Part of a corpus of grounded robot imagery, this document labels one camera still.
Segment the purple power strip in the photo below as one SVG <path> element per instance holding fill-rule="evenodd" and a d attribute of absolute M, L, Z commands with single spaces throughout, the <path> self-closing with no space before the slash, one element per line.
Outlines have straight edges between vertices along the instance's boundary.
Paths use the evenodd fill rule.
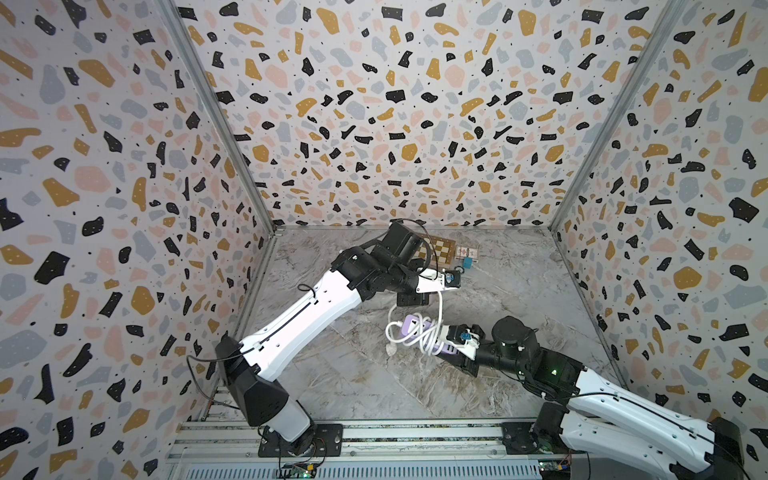
<path fill-rule="evenodd" d="M 449 353 L 438 337 L 438 330 L 429 317 L 407 315 L 400 325 L 397 340 L 405 346 L 418 346 L 425 355 L 437 356 L 441 352 Z"/>

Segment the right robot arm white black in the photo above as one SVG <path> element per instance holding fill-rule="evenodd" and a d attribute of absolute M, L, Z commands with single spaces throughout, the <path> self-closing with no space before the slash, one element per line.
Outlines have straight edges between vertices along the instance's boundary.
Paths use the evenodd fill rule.
<path fill-rule="evenodd" d="M 546 445 L 595 454 L 658 479 L 745 479 L 741 432 L 731 421 L 703 421 L 669 410 L 604 378 L 582 362 L 542 347 L 534 329 L 507 316 L 489 335 L 477 326 L 438 330 L 431 352 L 476 376 L 509 375 L 544 403 L 527 435 Z"/>

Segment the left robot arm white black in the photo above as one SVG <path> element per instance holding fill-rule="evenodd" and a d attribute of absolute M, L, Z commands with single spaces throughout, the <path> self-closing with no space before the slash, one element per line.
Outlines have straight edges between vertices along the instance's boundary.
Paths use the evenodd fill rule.
<path fill-rule="evenodd" d="M 308 449 L 316 424 L 278 381 L 293 358 L 328 325 L 376 294 L 390 292 L 411 303 L 456 289 L 461 276 L 433 256 L 416 260 L 425 235 L 395 220 L 387 231 L 342 250 L 328 271 L 303 296 L 266 326 L 236 340 L 223 336 L 214 361 L 252 427 L 268 427 L 297 454 Z"/>

